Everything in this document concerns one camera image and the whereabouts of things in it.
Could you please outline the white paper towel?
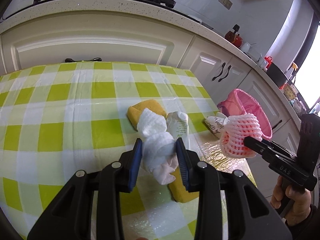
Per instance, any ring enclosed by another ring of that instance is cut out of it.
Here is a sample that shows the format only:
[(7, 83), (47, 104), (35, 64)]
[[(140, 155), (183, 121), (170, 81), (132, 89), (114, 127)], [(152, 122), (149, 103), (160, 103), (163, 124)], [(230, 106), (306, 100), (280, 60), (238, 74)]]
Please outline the white paper towel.
[(172, 172), (178, 167), (176, 140), (167, 131), (166, 119), (145, 108), (137, 124), (143, 141), (142, 168), (153, 175), (161, 185), (175, 180)]

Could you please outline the white floral paper carton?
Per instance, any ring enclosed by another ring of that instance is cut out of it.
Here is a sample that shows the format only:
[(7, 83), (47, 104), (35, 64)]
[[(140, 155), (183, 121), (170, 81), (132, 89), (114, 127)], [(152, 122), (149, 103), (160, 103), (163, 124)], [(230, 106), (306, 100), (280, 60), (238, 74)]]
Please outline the white floral paper carton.
[(188, 115), (180, 111), (168, 113), (166, 119), (167, 131), (175, 140), (181, 138), (187, 150), (190, 146), (188, 120)]

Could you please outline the crushed white paper cup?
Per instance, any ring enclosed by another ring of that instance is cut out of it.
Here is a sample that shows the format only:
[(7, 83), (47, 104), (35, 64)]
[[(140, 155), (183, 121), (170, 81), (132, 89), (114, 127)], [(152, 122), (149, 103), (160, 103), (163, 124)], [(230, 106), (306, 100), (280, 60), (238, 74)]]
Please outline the crushed white paper cup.
[(204, 123), (210, 131), (221, 139), (225, 135), (225, 125), (228, 122), (227, 116), (218, 112), (215, 116), (208, 116), (205, 118)]

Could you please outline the pink foam fruit net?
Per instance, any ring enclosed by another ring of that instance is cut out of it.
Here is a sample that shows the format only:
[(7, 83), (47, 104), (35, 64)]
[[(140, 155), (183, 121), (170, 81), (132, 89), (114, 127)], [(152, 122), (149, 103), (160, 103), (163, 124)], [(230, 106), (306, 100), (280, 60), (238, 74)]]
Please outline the pink foam fruit net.
[(220, 148), (224, 156), (234, 159), (254, 158), (257, 154), (244, 145), (245, 137), (262, 141), (262, 131), (257, 117), (251, 113), (231, 115), (221, 131)]

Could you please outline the pink bag lined trash bin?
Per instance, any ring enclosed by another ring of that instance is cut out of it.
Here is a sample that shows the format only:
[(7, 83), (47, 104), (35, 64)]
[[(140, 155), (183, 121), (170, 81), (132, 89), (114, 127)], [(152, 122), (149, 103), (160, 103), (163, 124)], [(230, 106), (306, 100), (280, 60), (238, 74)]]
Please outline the pink bag lined trash bin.
[(232, 90), (228, 94), (227, 99), (218, 103), (217, 107), (225, 116), (244, 114), (255, 115), (263, 133), (263, 139), (269, 140), (272, 138), (272, 127), (263, 108), (253, 96), (247, 94), (243, 90)]

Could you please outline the yellow patterned bowl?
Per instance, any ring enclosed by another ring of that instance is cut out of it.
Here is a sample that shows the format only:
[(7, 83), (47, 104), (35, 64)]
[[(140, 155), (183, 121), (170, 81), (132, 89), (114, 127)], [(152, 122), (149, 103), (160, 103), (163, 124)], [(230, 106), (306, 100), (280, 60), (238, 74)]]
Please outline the yellow patterned bowl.
[(287, 100), (289, 100), (289, 101), (295, 100), (295, 98), (297, 97), (297, 94), (295, 93), (295, 91), (292, 89), (292, 87), (288, 83), (285, 83), (285, 85), (283, 87), (283, 93), (284, 93), (285, 97), (287, 98)]

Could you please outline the green checkered tablecloth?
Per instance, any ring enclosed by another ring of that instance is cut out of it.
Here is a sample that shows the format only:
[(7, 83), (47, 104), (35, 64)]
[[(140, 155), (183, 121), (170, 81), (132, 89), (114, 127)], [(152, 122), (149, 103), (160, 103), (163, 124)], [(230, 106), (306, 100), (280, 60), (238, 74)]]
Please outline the green checkered tablecloth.
[(216, 168), (227, 159), (203, 120), (217, 107), (189, 70), (127, 62), (36, 66), (1, 76), (1, 209), (22, 238), (77, 170), (95, 172), (133, 148), (127, 109), (154, 99), (189, 116), (189, 141)]

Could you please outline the dark grey large pot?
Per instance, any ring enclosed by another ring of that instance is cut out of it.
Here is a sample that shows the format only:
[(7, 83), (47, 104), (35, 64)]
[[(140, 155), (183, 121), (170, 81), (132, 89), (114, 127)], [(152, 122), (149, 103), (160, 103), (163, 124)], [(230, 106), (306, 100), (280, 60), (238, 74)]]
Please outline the dark grey large pot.
[(278, 88), (282, 87), (288, 81), (288, 78), (283, 73), (283, 71), (274, 63), (270, 64), (266, 71), (266, 74), (276, 84)]

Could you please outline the white ceramic jar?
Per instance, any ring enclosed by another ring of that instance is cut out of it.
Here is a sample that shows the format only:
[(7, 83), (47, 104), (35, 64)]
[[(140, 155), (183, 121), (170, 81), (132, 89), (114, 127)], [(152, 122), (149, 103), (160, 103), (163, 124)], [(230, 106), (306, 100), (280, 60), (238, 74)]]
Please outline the white ceramic jar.
[(251, 44), (249, 44), (248, 42), (245, 42), (244, 44), (241, 45), (240, 50), (243, 53), (247, 54), (249, 52), (250, 48), (251, 48)]

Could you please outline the red lidded pot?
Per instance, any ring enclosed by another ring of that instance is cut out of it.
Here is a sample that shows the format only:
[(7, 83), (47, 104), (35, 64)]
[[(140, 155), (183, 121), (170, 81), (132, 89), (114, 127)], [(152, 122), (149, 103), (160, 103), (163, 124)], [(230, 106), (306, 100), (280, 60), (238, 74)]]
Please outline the red lidded pot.
[(241, 45), (242, 45), (242, 37), (238, 34), (234, 41), (233, 41), (233, 44), (237, 47), (237, 48), (240, 48)]

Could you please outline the amber oil bottle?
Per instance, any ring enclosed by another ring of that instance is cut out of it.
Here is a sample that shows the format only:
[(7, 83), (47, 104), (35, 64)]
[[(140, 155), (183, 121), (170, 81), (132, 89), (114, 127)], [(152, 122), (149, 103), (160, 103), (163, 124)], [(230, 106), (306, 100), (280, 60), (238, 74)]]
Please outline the amber oil bottle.
[(228, 31), (226, 34), (225, 34), (225, 39), (230, 42), (231, 44), (234, 43), (236, 37), (237, 37), (237, 33), (240, 29), (240, 26), (235, 24), (234, 27), (232, 28), (232, 30)]

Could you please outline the white cabinet door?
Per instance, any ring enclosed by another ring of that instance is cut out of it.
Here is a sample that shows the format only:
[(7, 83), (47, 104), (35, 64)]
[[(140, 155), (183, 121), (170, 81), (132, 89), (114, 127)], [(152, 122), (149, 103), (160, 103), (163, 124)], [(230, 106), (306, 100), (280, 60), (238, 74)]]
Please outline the white cabinet door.
[(66, 59), (178, 66), (193, 35), (146, 17), (115, 12), (42, 16), (1, 34), (1, 67), (7, 73)]

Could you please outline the wall power socket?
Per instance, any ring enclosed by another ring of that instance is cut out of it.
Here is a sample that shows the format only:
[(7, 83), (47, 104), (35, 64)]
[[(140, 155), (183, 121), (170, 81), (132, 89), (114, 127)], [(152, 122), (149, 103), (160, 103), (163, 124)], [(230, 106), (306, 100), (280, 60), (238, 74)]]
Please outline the wall power socket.
[(233, 3), (230, 0), (219, 0), (219, 2), (227, 9), (229, 10)]

